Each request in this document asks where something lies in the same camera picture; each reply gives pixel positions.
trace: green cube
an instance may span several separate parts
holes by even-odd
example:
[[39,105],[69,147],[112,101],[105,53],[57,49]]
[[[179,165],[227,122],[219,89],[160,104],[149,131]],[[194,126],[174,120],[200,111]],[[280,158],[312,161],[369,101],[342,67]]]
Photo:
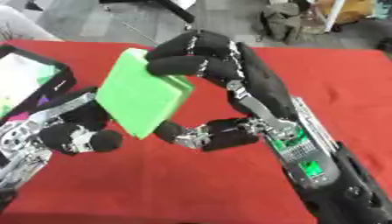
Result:
[[145,50],[130,48],[122,53],[96,100],[132,136],[143,139],[169,119],[193,91],[179,75],[155,77],[146,70]]

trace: red tablecloth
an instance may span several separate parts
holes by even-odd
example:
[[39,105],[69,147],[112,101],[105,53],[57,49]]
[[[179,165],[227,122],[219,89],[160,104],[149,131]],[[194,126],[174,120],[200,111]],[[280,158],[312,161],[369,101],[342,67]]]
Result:
[[[67,63],[78,86],[99,85],[132,44],[16,41],[16,46]],[[321,122],[392,193],[392,65],[377,51],[257,48],[304,97]],[[238,116],[223,89],[191,79],[195,91],[175,115],[194,126]],[[262,143],[208,154],[154,136],[126,137],[109,154],[55,155],[24,186],[1,223],[262,223],[311,224]]]

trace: chair leg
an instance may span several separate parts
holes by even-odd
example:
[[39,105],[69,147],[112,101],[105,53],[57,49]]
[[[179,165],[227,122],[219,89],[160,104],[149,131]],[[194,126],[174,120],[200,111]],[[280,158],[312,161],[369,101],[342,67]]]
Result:
[[164,6],[172,13],[176,14],[178,17],[182,18],[188,24],[193,24],[195,20],[195,16],[189,13],[188,11],[182,9],[171,0],[155,0],[155,1],[161,4],[162,6]]

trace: robotic hand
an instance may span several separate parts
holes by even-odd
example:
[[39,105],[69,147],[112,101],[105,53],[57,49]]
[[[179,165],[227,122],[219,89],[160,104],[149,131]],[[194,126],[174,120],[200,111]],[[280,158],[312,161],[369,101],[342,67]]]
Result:
[[104,129],[109,115],[95,101],[96,90],[58,97],[31,111],[26,120],[0,127],[0,212],[49,162],[52,151],[72,156],[121,146],[122,136]]
[[335,142],[299,97],[243,43],[209,31],[190,31],[146,56],[151,74],[195,74],[227,90],[245,118],[195,129],[163,122],[155,134],[171,144],[212,151],[262,138],[320,224],[392,223],[388,196],[343,143]]

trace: green circuit board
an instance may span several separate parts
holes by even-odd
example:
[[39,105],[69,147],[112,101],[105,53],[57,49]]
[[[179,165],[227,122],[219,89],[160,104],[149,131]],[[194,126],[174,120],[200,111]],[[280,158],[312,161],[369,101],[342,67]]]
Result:
[[271,144],[275,148],[275,150],[285,151],[292,146],[296,146],[298,144],[301,144],[306,139],[307,139],[307,136],[306,136],[304,130],[301,128],[298,128],[297,135],[294,136],[292,139],[287,140],[287,141],[275,139],[275,140],[271,141]]
[[317,161],[303,161],[298,164],[301,170],[309,178],[316,177],[323,173],[319,163]]

